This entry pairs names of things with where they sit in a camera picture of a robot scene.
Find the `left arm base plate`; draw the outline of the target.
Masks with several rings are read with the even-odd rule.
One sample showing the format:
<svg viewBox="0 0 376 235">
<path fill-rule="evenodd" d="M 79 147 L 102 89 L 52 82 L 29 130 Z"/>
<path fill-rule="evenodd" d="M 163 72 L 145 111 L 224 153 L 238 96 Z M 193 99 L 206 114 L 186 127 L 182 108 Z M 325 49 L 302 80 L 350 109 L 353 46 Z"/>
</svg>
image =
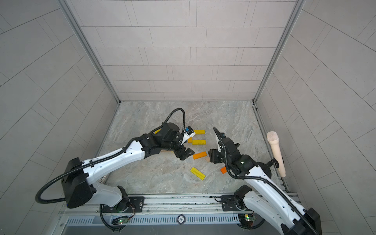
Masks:
<svg viewBox="0 0 376 235">
<path fill-rule="evenodd" d="M 145 197 L 143 196 L 131 196 L 129 200 L 125 202 L 122 200 L 116 206 L 110 207 L 104 205 L 102 207 L 103 213 L 139 213 L 142 212 L 145 202 Z"/>
</svg>

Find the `yellow block pair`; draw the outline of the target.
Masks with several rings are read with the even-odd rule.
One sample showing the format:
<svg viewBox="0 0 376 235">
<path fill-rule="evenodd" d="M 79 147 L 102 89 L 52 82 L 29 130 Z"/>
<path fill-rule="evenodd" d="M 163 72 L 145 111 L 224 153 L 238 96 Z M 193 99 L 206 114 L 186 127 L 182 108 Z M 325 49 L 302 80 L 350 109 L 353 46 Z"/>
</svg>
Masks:
<svg viewBox="0 0 376 235">
<path fill-rule="evenodd" d="M 195 130 L 194 132 L 197 135 L 205 135 L 205 130 Z"/>
<path fill-rule="evenodd" d="M 205 140 L 193 140 L 192 145 L 205 145 L 206 141 Z"/>
</svg>

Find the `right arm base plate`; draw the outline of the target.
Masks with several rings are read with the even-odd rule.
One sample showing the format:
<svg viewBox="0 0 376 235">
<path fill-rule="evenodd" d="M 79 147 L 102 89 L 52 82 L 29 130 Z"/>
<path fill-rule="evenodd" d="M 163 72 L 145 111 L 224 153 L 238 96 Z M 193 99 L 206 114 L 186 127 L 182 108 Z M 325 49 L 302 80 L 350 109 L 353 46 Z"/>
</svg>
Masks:
<svg viewBox="0 0 376 235">
<path fill-rule="evenodd" d="M 222 205 L 224 212 L 251 212 L 251 210 L 242 205 L 240 200 L 234 195 L 222 195 L 215 200 Z"/>
</svg>

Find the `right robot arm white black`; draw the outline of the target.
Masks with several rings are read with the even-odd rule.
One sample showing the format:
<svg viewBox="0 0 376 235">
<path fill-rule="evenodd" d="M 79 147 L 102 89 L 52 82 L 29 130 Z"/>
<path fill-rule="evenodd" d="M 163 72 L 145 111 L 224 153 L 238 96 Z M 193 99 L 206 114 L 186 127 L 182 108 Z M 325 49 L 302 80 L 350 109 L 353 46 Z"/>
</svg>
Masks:
<svg viewBox="0 0 376 235">
<path fill-rule="evenodd" d="M 240 208 L 250 209 L 271 224 L 282 235 L 320 235 L 320 215 L 313 208 L 306 209 L 283 192 L 267 175 L 273 164 L 285 177 L 286 169 L 276 132 L 267 134 L 274 158 L 267 164 L 256 162 L 246 154 L 240 154 L 238 145 L 224 133 L 216 135 L 217 148 L 211 149 L 211 162 L 222 161 L 230 177 L 244 180 L 252 190 L 240 196 Z"/>
</svg>

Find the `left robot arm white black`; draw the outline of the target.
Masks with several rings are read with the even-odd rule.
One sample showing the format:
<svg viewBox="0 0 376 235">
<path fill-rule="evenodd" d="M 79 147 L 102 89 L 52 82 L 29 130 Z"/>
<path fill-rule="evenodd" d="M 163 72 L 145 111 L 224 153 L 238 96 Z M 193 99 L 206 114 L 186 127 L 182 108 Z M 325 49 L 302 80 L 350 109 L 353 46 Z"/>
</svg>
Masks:
<svg viewBox="0 0 376 235">
<path fill-rule="evenodd" d="M 158 133 L 147 133 L 132 138 L 128 144 L 108 154 L 81 161 L 78 158 L 70 160 L 63 174 L 47 182 L 37 192 L 35 201 L 39 204 L 65 202 L 69 209 L 85 204 L 105 204 L 110 207 L 126 201 L 128 196 L 123 187 L 110 187 L 99 183 L 99 179 L 132 162 L 140 161 L 161 151 L 173 151 L 181 161 L 194 154 L 184 143 L 195 135 L 188 126 L 183 131 L 174 123 L 164 123 Z M 43 199 L 43 192 L 54 183 L 60 182 L 64 197 L 58 199 Z"/>
</svg>

